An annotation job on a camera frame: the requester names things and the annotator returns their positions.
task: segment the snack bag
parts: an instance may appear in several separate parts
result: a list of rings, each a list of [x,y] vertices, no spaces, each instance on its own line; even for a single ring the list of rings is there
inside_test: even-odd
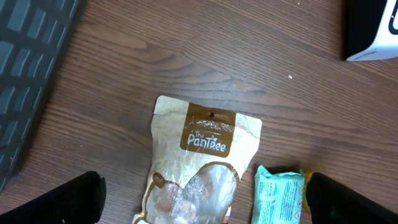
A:
[[[257,152],[262,122],[160,96],[152,167],[133,224],[220,224]]]
[[[304,173],[272,175],[260,166],[251,224],[299,224],[303,204]]]

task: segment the wooden table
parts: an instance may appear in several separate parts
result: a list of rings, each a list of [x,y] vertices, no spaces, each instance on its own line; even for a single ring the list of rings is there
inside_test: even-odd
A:
[[[301,167],[398,212],[398,60],[344,62],[343,0],[89,2],[0,213],[95,170],[100,223],[131,223],[159,95],[262,119],[230,223],[249,223],[255,167]],[[302,223],[310,223],[303,215]]]

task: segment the turquoise package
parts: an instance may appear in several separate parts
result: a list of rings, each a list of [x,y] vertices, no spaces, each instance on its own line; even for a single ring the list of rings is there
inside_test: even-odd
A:
[[[251,224],[299,224],[303,204],[304,173],[272,175],[260,166]]]

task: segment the wood grain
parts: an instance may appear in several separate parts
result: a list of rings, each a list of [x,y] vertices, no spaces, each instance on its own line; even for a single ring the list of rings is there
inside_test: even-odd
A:
[[[339,61],[341,7],[90,1],[24,168],[0,195],[0,213],[95,170],[108,187],[100,223],[131,223],[150,169],[159,95],[262,119],[230,223],[251,219],[258,165],[322,172],[398,212],[397,60]]]

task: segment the beige snack bag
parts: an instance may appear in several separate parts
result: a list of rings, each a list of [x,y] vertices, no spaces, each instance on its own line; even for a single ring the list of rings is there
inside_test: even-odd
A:
[[[257,152],[262,122],[160,96],[152,167],[133,224],[220,224]]]

